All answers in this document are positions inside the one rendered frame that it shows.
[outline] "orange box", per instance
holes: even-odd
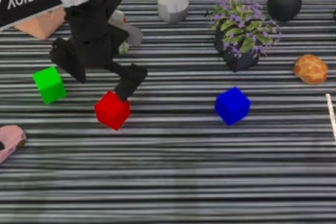
[[[60,7],[24,21],[14,27],[35,38],[45,40],[64,23],[64,17],[65,11]]]

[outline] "red cube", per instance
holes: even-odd
[[[122,102],[119,97],[108,91],[94,106],[97,120],[117,131],[131,115],[130,102]]]

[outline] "black flower pot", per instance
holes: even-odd
[[[302,0],[268,0],[267,9],[273,19],[286,22],[298,15],[301,5]]]
[[[232,72],[238,72],[257,65],[259,56],[254,57],[255,53],[252,50],[242,54],[239,58],[234,56],[231,48],[224,50],[223,37],[227,30],[221,31],[220,28],[222,23],[223,21],[220,22],[216,29],[215,48],[219,52],[219,55],[224,59],[230,70]]]

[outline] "table surface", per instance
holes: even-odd
[[[149,76],[118,132],[93,112],[116,75],[89,70],[78,84],[60,70],[68,96],[41,101],[31,76],[52,66],[51,43],[69,37],[67,24],[48,41],[15,29],[0,34],[0,122],[29,137],[1,166],[0,223],[334,223],[336,151],[325,94],[335,101],[336,0],[303,0],[297,18],[281,24],[281,43],[238,73],[213,47],[204,14],[214,4],[191,0],[186,21],[167,25],[155,0],[122,3],[144,41],[117,61],[144,65]],[[324,84],[294,77],[305,53],[328,64]],[[252,106],[227,127],[214,101],[232,86]]]

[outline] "white cup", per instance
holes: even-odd
[[[167,23],[178,23],[188,15],[189,0],[157,0],[160,18]]]

